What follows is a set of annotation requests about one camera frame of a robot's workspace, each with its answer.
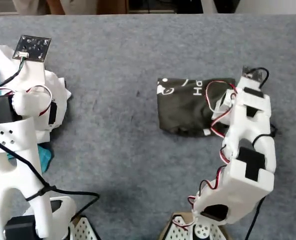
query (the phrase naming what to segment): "circuit board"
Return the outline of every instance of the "circuit board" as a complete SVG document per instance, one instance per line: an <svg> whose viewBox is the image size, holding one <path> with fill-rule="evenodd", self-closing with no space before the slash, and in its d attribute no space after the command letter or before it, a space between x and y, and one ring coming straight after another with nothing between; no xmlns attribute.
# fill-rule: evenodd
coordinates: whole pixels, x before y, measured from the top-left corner
<svg viewBox="0 0 296 240"><path fill-rule="evenodd" d="M13 53L13 59L21 59L20 53L28 53L26 60L43 63L49 46L51 38L21 35L16 49Z"/></svg>

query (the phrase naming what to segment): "gray carpet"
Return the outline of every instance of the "gray carpet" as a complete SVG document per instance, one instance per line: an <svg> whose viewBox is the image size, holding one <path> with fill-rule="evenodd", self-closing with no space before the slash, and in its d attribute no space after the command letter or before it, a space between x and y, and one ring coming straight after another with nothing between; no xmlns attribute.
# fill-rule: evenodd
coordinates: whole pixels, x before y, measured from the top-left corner
<svg viewBox="0 0 296 240"><path fill-rule="evenodd" d="M73 94L45 177L102 194L86 214L103 240L155 240L221 165L218 137L158 128L156 79L239 78L243 64L267 67L278 167L251 239L296 239L296 16L0 17L0 44L15 47L21 34L52 37L46 67ZM79 207L89 200L74 198ZM252 218L228 226L235 240Z"/></svg>

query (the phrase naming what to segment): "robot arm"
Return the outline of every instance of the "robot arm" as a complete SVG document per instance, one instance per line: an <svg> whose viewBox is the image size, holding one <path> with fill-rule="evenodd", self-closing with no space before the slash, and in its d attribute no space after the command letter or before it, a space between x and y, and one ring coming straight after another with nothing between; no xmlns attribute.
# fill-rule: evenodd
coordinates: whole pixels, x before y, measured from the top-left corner
<svg viewBox="0 0 296 240"><path fill-rule="evenodd" d="M260 83L243 75L216 104L213 119L228 112L220 122L229 125L220 156L226 166L212 182L204 181L193 204L195 222L233 224L250 213L274 187L276 155L271 137L271 104ZM240 146L246 139L253 148Z"/></svg>

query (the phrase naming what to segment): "red wire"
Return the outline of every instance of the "red wire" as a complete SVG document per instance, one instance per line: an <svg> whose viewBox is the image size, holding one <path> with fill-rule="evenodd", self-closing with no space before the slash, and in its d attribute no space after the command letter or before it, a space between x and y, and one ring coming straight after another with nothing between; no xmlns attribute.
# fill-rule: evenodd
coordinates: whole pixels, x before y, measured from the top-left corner
<svg viewBox="0 0 296 240"><path fill-rule="evenodd" d="M216 175L216 183L215 183L214 186L212 186L211 183L208 180L202 180L201 181L200 187L199 187L199 196L201 195L202 183L206 183L209 186L209 188L212 189L212 190L216 190L218 188L219 181L220 181L220 174L221 174L221 171L222 171L223 168L225 168L225 165L218 168L217 175Z"/></svg>
<svg viewBox="0 0 296 240"><path fill-rule="evenodd" d="M187 231L187 227L191 226L194 223L194 222L191 222L191 223L186 224L186 225L180 225L174 219L172 220L172 222L173 222L173 224L175 226L182 228L184 231Z"/></svg>
<svg viewBox="0 0 296 240"><path fill-rule="evenodd" d="M234 92L235 92L236 94L238 93L238 91L237 91L237 89L236 89L236 86L233 85L232 83L229 83L229 82L226 82L226 81L223 81L223 80L214 80L214 81L211 81L211 82L207 85L207 87L206 87L206 102L207 102L207 104L208 104L209 107L211 107L211 106L210 106L210 100L209 100L209 97L208 97L208 88L209 88L209 86L210 86L212 83L225 83L225 84L228 84L228 85L230 85L230 87L234 90Z"/></svg>
<svg viewBox="0 0 296 240"><path fill-rule="evenodd" d="M226 145L220 149L220 157L222 157L222 159L224 160L224 162L226 162L226 164L228 164L230 162L230 160L228 160L227 157L223 154L223 149L225 147L226 147Z"/></svg>
<svg viewBox="0 0 296 240"><path fill-rule="evenodd" d="M211 127L210 127L211 131L213 131L216 135L219 135L219 136L222 137L222 138L225 137L225 134L218 132L217 130L215 130L215 129L213 128L213 126L214 126L214 125L215 125L220 119L222 119L223 117L225 117L226 115L228 115L228 114L230 113L231 110L232 110L232 108L229 108L225 113L223 113L223 114L221 114L220 116L218 116L218 117L217 117L216 119L214 119L214 120L212 121L212 123L211 123Z"/></svg>
<svg viewBox="0 0 296 240"><path fill-rule="evenodd" d="M191 201L191 199L196 199L196 197L195 196L188 196L188 202L189 202L189 204L191 204L191 206L192 206L192 208L193 208L193 205L194 205L194 201Z"/></svg>

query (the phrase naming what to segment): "white robotic arm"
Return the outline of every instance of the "white robotic arm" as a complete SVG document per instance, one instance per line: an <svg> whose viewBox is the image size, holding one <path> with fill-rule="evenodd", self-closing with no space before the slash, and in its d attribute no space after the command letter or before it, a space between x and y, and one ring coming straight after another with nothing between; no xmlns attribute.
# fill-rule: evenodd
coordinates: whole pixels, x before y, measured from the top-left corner
<svg viewBox="0 0 296 240"><path fill-rule="evenodd" d="M227 165L210 183L215 186L218 181L216 189L205 184L197 193L193 207L197 219L206 217L217 225L233 224L273 190L276 155L274 140L269 136L271 104L259 84L243 76L236 96L231 97L234 91L228 90L217 103L217 112L226 111L232 105L220 120L230 126L220 152ZM254 149L239 146L242 139L253 143Z"/></svg>
<svg viewBox="0 0 296 240"><path fill-rule="evenodd" d="M19 45L24 50L27 49L24 44L28 40L29 43L35 44L36 49L40 46L39 41L46 48L42 51L40 47L41 50L38 49L39 52L36 54L31 47L32 57L23 65L24 70L25 67L28 68L23 72L26 74L23 85L20 85L22 82L19 79L15 79L16 83L8 81L11 86L0 86L0 240L74 240L76 232L80 232L82 227L87 228L87 231L80 232L80 238L83 236L96 240L95 233L85 217L79 221L76 232L72 221L96 202L99 195L94 192L57 189L50 186L41 175L36 129L40 126L43 130L45 126L51 129L56 125L56 121L49 123L51 103L54 101L50 89L57 93L55 96L58 103L59 93L65 93L65 88L61 85L56 88L55 84L52 87L44 85L43 60L49 41L42 42L40 39L42 38L32 36L20 38ZM28 53L16 51L14 58L22 57L21 54L24 54L25 58L29 57ZM34 79L34 74L39 74L39 77ZM15 73L10 78L14 79L17 75ZM16 165L13 166L9 162L7 154L14 157ZM30 208L24 215L12 218L9 205L13 189L18 189L22 193ZM76 213L76 204L72 198L50 198L49 191L68 195L92 195L95 199Z"/></svg>
<svg viewBox="0 0 296 240"><path fill-rule="evenodd" d="M211 130L223 138L220 158L224 165L213 181L201 181L196 196L188 197L193 221L184 223L179 216L174 218L165 240L180 236L180 229L186 235L178 239L224 240L218 226L237 222L273 190L276 154L270 124L271 103L270 97L261 92L269 73L260 82L255 78L261 75L254 74L258 69L266 70L246 70L237 87L230 85L232 89L217 101L215 109L209 103L208 87L214 82L226 83L215 80L206 87L205 97L213 112ZM229 126L225 135L215 129L217 123ZM252 146L243 146L243 142Z"/></svg>

